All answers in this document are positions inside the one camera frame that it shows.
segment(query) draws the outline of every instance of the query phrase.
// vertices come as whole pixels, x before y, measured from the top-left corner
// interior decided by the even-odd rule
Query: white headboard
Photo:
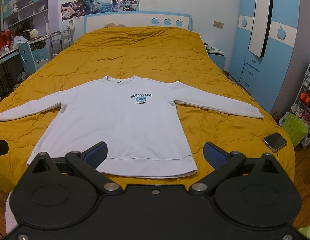
[[[188,14],[125,11],[86,15],[84,18],[84,33],[103,28],[106,24],[112,22],[116,25],[124,24],[126,27],[162,26],[191,30],[191,15]]]

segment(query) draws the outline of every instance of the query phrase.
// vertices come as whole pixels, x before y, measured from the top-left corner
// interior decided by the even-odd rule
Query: smartphone
[[[263,142],[268,146],[269,149],[271,149],[272,152],[277,152],[287,145],[287,141],[279,133],[273,133],[266,136],[263,139]]]

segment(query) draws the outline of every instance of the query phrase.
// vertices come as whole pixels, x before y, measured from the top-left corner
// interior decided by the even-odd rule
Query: anime poster
[[[139,11],[139,0],[111,0],[112,12]]]
[[[111,11],[111,0],[76,0],[61,5],[62,20]]]
[[[62,20],[120,11],[139,11],[139,0],[76,0],[61,5]]]

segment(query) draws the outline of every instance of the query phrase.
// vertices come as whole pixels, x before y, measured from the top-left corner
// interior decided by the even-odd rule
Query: blue chair
[[[35,73],[36,67],[35,67],[33,53],[31,51],[31,47],[28,42],[25,42],[19,45],[19,54],[22,59],[24,71],[26,75],[29,77],[30,75]]]

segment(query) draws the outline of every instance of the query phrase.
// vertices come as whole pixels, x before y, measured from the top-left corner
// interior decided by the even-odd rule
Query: light switch
[[[214,21],[214,27],[223,29],[224,28],[224,24],[221,23],[221,22]]]

